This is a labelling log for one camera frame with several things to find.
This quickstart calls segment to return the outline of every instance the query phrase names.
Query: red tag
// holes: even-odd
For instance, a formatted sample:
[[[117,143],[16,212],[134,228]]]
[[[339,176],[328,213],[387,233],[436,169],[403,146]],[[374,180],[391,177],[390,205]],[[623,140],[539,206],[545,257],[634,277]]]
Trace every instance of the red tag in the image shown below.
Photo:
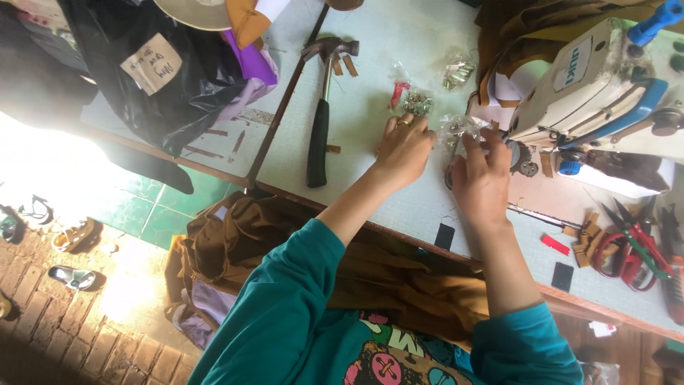
[[[394,94],[392,94],[392,99],[389,101],[389,107],[395,108],[399,104],[399,100],[402,98],[402,93],[404,90],[411,88],[411,83],[409,82],[394,82]]]
[[[563,253],[566,256],[570,256],[570,247],[567,247],[566,245],[563,245],[561,242],[558,242],[557,240],[551,238],[548,234],[544,235],[544,238],[542,238],[542,243],[558,251],[559,253]]]

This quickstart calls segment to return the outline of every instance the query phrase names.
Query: green tile floor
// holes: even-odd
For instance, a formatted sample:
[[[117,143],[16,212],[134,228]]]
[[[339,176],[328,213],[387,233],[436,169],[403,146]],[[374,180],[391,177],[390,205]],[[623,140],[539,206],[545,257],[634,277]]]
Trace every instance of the green tile floor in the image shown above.
[[[104,192],[91,217],[164,249],[171,237],[186,234],[195,214],[228,194],[243,190],[222,179],[181,166],[192,180],[194,193],[186,195],[161,182],[118,169],[114,187]]]

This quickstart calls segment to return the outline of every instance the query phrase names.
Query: blue plastic handle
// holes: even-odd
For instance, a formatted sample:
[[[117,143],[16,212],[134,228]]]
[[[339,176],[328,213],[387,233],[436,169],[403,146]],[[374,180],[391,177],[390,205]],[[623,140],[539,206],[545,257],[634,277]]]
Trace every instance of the blue plastic handle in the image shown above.
[[[679,0],[667,0],[655,9],[653,16],[630,28],[629,40],[638,46],[648,44],[658,31],[667,25],[677,24],[684,17],[684,7]]]
[[[632,109],[626,114],[615,118],[614,120],[602,125],[588,134],[584,134],[568,142],[559,143],[558,148],[570,149],[573,147],[578,147],[579,145],[589,143],[592,140],[596,140],[606,135],[620,131],[621,129],[627,128],[632,124],[640,122],[648,117],[648,115],[650,115],[651,112],[653,112],[653,110],[655,110],[655,108],[658,106],[660,99],[663,98],[665,92],[668,90],[668,83],[662,79],[648,79],[644,80],[643,82],[646,83],[646,91],[642,95],[641,99],[639,99],[637,102],[637,105],[632,107]]]

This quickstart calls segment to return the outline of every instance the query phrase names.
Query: person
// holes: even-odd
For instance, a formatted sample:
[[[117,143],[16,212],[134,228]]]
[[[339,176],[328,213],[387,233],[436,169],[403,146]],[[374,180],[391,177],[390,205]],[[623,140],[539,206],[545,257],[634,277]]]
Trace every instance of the person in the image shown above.
[[[436,134],[422,117],[387,121],[378,159],[332,205],[263,259],[188,384],[581,384],[506,219],[511,152],[484,129],[488,155],[463,136],[453,195],[482,250],[490,319],[472,354],[368,311],[327,310],[339,260],[393,192],[425,170]]]

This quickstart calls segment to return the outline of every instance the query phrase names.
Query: woman's left hand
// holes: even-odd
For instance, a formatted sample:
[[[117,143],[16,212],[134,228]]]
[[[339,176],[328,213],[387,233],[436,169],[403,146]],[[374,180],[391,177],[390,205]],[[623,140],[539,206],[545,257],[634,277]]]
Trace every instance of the woman's left hand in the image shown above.
[[[378,160],[369,171],[393,191],[407,187],[423,174],[436,140],[437,134],[422,116],[394,116],[387,121]]]

